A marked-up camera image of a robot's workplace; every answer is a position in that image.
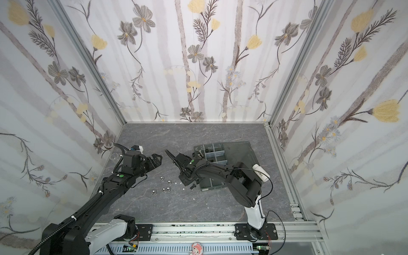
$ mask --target floral wallpaper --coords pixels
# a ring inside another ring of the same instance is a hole
[[[407,11],[336,0],[273,123],[334,255],[406,253]]]
[[[23,254],[89,199],[122,125],[46,1],[0,6],[0,253]]]
[[[316,0],[62,0],[127,121],[269,121]]]

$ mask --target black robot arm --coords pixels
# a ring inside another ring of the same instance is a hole
[[[235,165],[219,165],[197,155],[193,158],[179,153],[176,157],[168,150],[167,155],[180,169],[179,179],[188,186],[193,181],[199,183],[204,177],[221,180],[227,184],[235,200],[244,207],[254,207],[261,194],[262,180],[248,167],[237,162]]]
[[[135,184],[138,177],[157,168],[162,164],[162,156],[153,154],[146,157],[140,151],[130,150],[123,155],[121,170],[114,169],[109,177],[105,177],[99,187],[99,192],[71,217],[60,224],[49,224],[42,233],[40,255],[72,255],[89,254],[89,243],[85,237],[99,219],[107,213],[109,207],[123,196]],[[123,218],[128,222],[128,228],[135,228],[134,218]],[[133,231],[127,231],[132,237]]]

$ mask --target gray marble tabletop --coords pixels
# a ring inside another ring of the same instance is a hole
[[[228,188],[201,191],[190,190],[178,179],[179,169],[166,155],[168,149],[174,155],[179,152],[191,156],[198,144],[215,142],[249,141],[258,161],[270,174],[272,193],[264,198],[265,213],[274,210],[282,220],[294,220],[289,199],[279,173],[272,148],[263,124],[126,124],[117,142],[130,148],[142,145],[146,156],[153,153],[163,156],[162,165],[148,173],[148,178],[137,187],[129,189],[115,201],[107,214],[99,221],[108,222],[118,214],[135,217],[137,222],[220,222],[246,221],[244,207],[232,197]],[[115,148],[113,153],[120,152]],[[117,160],[109,160],[102,176],[109,176]],[[162,192],[170,187],[171,191]],[[271,190],[271,184],[262,186],[262,194]],[[270,213],[268,220],[279,220]]]

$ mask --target black mounting plate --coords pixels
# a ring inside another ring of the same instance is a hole
[[[136,226],[139,230],[139,238],[136,240],[150,241],[150,237],[152,236],[153,225],[152,224],[138,224],[136,222]],[[125,241],[125,240],[120,237],[120,238],[116,238],[114,241]]]
[[[266,224],[265,228],[260,229],[261,237],[258,240],[268,240],[268,235],[271,240],[278,240],[278,234],[276,232],[275,224],[268,223]],[[237,240],[247,240],[253,241],[255,240],[251,237],[251,233],[247,223],[238,223],[235,224],[235,237]]]

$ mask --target white cylindrical object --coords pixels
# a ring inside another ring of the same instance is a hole
[[[255,164],[252,166],[253,170],[256,170],[255,173],[261,178],[263,182],[268,181],[268,178],[271,176],[262,168],[262,166]]]

